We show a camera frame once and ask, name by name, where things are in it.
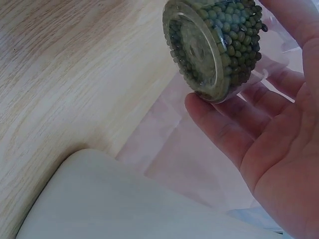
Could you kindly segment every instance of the clear plastic container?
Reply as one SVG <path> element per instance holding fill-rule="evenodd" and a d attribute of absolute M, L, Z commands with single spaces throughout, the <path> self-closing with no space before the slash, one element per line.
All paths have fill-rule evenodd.
<path fill-rule="evenodd" d="M 171 56 L 203 99 L 221 103 L 288 65 L 283 45 L 292 38 L 263 10 L 254 0 L 166 3 L 163 30 Z"/>

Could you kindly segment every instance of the transparent plastic sheet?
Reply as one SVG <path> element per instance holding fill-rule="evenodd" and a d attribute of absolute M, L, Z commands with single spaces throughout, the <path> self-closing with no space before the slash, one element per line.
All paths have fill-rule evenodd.
<path fill-rule="evenodd" d="M 313 2 L 319 6 L 319 0 Z M 262 13 L 261 20 L 269 29 L 266 33 L 260 32 L 259 52 L 262 54 L 262 59 L 256 63 L 249 81 L 227 94 L 225 99 L 288 65 L 293 66 L 294 70 L 302 71 L 302 67 L 295 63 L 295 57 L 292 57 L 295 55 L 294 52 L 297 52 L 297 59 L 301 58 L 301 50 L 296 41 L 264 7 Z M 236 169 L 230 164 L 226 166 L 225 156 L 214 145 L 209 144 L 199 129 L 192 128 L 191 119 L 181 107 L 183 98 L 189 91 L 191 89 L 187 89 L 180 81 L 172 82 L 128 141 L 118 159 L 174 191 L 205 205 L 219 207 L 215 208 L 218 211 L 226 213 L 227 210 L 231 210 L 228 211 L 230 215 L 246 222 L 251 220 L 253 213 L 254 216 L 268 220 L 268 222 L 261 220 L 259 227 L 273 231 L 280 230 L 280 228 L 267 227 L 276 224 L 267 217 L 260 205 L 253 206 L 251 195 Z M 200 157 L 201 161 L 198 162 L 196 157 Z M 284 238 L 290 239 L 285 232 L 283 234 Z"/>

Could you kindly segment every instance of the wooden table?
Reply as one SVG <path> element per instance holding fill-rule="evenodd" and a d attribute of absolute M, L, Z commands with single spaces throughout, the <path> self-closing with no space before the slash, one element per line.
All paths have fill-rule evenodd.
<path fill-rule="evenodd" d="M 0 238 L 61 162 L 116 156 L 176 73 L 166 0 L 0 0 Z"/>

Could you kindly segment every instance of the finger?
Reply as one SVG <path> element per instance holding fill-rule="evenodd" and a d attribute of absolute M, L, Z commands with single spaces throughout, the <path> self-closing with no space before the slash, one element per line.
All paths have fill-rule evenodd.
<path fill-rule="evenodd" d="M 311 0 L 261 0 L 301 48 L 319 37 L 319 14 Z"/>
<path fill-rule="evenodd" d="M 270 118 L 267 115 L 238 96 L 215 105 L 215 108 L 238 123 L 254 139 L 257 139 L 262 134 L 270 122 Z"/>
<path fill-rule="evenodd" d="M 196 94 L 185 99 L 189 115 L 208 138 L 226 155 L 237 168 L 253 139 L 237 124 L 221 115 L 211 104 L 201 100 Z"/>
<path fill-rule="evenodd" d="M 302 73 L 285 68 L 269 76 L 267 81 L 278 91 L 295 100 L 303 84 L 305 77 Z"/>
<path fill-rule="evenodd" d="M 311 0 L 261 0 L 303 49 L 305 79 L 319 98 L 319 14 Z"/>
<path fill-rule="evenodd" d="M 292 104 L 292 102 L 285 97 L 269 90 L 261 82 L 244 90 L 241 95 L 245 100 L 268 114 L 270 117 L 279 115 Z"/>

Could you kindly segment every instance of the palm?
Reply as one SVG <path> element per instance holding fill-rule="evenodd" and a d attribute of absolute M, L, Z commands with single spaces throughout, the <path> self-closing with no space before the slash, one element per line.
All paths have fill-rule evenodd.
<path fill-rule="evenodd" d="M 259 83 L 245 100 L 212 106 L 190 94 L 185 104 L 269 214 L 297 238 L 319 238 L 319 16 L 309 0 L 262 2 L 303 49 L 306 77 L 285 68 L 268 79 L 294 103 Z"/>

